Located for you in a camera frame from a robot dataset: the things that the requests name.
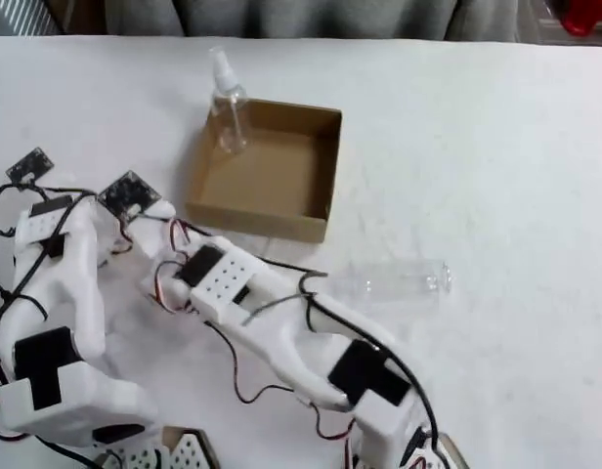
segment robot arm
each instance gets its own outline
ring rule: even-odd
[[[17,281],[64,214],[64,206],[47,203],[21,215]],[[147,214],[172,218],[175,211],[159,201]],[[14,431],[78,447],[123,444],[159,429],[155,405],[142,388],[95,367],[105,350],[95,220],[94,204],[77,206],[60,231],[60,249],[23,291],[48,312],[71,305],[75,330],[40,331],[43,315],[24,299],[0,323],[0,358],[12,380],[0,390],[4,423]],[[302,401],[351,412],[363,434],[359,456],[368,467],[401,466],[404,449],[426,424],[424,408],[404,374],[359,332],[400,356],[392,334],[324,294],[314,299],[333,317],[312,313],[309,327],[307,295],[223,237],[190,232],[178,248],[168,238],[169,232],[174,236],[172,223],[141,218],[129,228],[134,249],[125,258],[149,271],[140,283],[146,294],[163,294],[166,309],[196,309],[268,363]],[[123,259],[118,256],[116,262]]]
[[[71,203],[70,197],[59,197],[21,214],[16,283],[38,259]],[[155,405],[140,386],[110,378],[94,366],[106,347],[96,220],[95,202],[78,203],[22,292],[49,314],[70,307],[74,330],[43,331],[43,311],[23,298],[15,300],[0,322],[0,359],[10,381],[0,389],[4,424],[75,447],[112,444],[146,433],[155,423]]]
[[[158,266],[165,262],[163,271]],[[404,448],[425,424],[418,396],[394,364],[349,327],[321,315],[306,322],[297,285],[219,236],[160,255],[143,282],[162,285],[166,301],[189,302],[205,319],[265,361],[302,400],[351,411],[363,433],[360,458],[377,469],[400,466]],[[397,341],[375,322],[327,295],[315,298],[385,347]]]

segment spray nozzle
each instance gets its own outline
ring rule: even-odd
[[[225,94],[240,84],[222,46],[210,49],[210,57],[214,64],[214,84],[219,93]]]

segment brown box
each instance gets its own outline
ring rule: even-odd
[[[255,235],[321,242],[333,197],[342,113],[253,100],[251,142],[239,155],[201,132],[186,208],[194,222]]]

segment white table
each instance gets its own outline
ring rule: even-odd
[[[352,251],[356,263],[447,259],[455,282],[439,312],[413,327],[407,311],[375,315],[406,341],[441,428],[473,468],[600,467],[602,49],[0,38],[0,183],[40,146],[57,163],[47,182],[100,190],[132,168],[181,204],[217,43],[252,96],[344,112],[325,242],[232,240],[328,271]],[[24,207],[6,198],[2,223]],[[311,411],[277,393],[241,405],[218,337],[108,277],[109,357],[165,421],[205,428],[225,468],[339,467],[341,447],[316,437]],[[247,392],[272,379],[240,359]],[[0,444],[0,467],[72,466],[28,442]]]

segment circuit board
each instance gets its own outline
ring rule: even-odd
[[[6,171],[6,176],[13,184],[30,184],[36,182],[54,167],[41,148],[33,149],[21,161]]]
[[[98,201],[126,225],[160,199],[160,194],[133,171],[114,181],[98,197]]]

